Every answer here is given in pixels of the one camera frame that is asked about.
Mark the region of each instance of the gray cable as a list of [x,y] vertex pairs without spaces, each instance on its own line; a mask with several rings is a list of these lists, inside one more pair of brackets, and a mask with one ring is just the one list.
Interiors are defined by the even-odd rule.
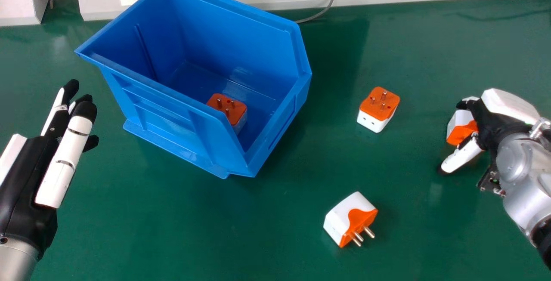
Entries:
[[297,21],[295,21],[295,23],[301,24],[301,23],[310,22],[312,20],[315,20],[315,19],[319,18],[320,16],[322,16],[325,12],[327,12],[331,8],[331,6],[333,5],[333,1],[335,1],[335,0],[330,0],[327,7],[325,7],[323,10],[321,10],[319,13],[314,14],[313,16],[311,16],[309,18],[305,18],[305,19],[302,19],[302,20],[297,20]]

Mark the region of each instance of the storage bin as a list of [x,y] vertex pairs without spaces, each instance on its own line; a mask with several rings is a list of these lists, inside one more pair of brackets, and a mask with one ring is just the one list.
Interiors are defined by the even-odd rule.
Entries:
[[[254,177],[306,101],[295,22],[234,0],[139,0],[75,52],[98,66],[124,129],[217,177]],[[238,136],[206,105],[245,103]]]

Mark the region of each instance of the robotic arm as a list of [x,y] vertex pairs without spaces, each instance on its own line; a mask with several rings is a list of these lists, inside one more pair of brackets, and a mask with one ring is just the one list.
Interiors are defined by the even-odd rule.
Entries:
[[477,184],[505,211],[551,269],[551,123],[530,103],[498,89],[457,104],[447,141],[457,149],[439,167],[449,175],[481,152],[492,163]]
[[90,136],[97,108],[90,95],[69,101],[79,83],[57,94],[40,136],[12,136],[0,156],[0,281],[29,280],[57,232],[61,205]]

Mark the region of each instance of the blue container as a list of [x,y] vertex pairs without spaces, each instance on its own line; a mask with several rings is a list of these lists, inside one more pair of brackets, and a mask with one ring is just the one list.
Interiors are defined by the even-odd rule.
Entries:
[[[234,0],[139,0],[75,52],[102,71],[125,130],[222,179],[258,173],[312,76],[295,22]],[[206,105],[214,93],[248,106],[238,136]]]

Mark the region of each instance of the green table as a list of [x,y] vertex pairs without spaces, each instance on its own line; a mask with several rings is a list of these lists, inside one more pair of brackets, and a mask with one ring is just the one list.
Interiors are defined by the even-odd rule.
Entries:
[[[255,179],[227,180],[122,130],[102,75],[73,53],[105,22],[82,22],[75,0],[56,4],[40,26],[0,29],[0,145],[37,135],[72,77],[99,107],[101,142],[79,164],[35,280],[549,277],[501,200],[477,191],[486,158],[453,177],[435,169],[462,97],[499,87],[551,116],[551,0],[336,8],[303,25],[308,101]],[[378,85],[402,102],[373,134],[356,114]],[[341,250],[323,218],[353,191],[378,207],[377,236]]]

